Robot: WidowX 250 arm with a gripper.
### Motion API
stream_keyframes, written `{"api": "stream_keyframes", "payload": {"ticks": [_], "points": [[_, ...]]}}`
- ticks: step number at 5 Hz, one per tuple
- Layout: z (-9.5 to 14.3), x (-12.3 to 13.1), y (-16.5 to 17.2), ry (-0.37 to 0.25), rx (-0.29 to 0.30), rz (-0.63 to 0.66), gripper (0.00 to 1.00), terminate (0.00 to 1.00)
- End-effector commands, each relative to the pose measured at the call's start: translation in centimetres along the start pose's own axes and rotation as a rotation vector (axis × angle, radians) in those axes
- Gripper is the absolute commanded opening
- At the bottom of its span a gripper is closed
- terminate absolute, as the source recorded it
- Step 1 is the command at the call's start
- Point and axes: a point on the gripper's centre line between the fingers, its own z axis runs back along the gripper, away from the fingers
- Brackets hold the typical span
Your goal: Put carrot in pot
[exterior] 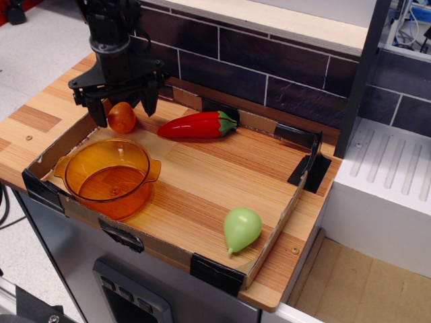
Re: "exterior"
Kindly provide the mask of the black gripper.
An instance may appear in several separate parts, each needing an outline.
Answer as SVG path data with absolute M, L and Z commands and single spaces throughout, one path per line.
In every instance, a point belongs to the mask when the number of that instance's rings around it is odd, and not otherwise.
M 109 98 L 132 104 L 138 100 L 149 117 L 156 112 L 158 91 L 164 83 L 163 68 L 163 61 L 132 52 L 97 54 L 94 66 L 69 81 L 68 86 L 75 103 L 88 109 L 98 127 L 107 127 L 112 108 Z

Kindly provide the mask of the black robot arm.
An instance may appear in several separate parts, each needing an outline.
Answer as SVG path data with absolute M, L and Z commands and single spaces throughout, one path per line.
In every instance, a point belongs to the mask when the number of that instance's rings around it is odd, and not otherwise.
M 164 83 L 164 62 L 145 57 L 131 48 L 131 34 L 141 17 L 138 1 L 78 1 L 78 9 L 90 29 L 89 43 L 96 62 L 69 81 L 73 98 L 87 108 L 99 127 L 107 127 L 104 102 L 138 103 L 148 116 L 156 111 L 158 91 Z

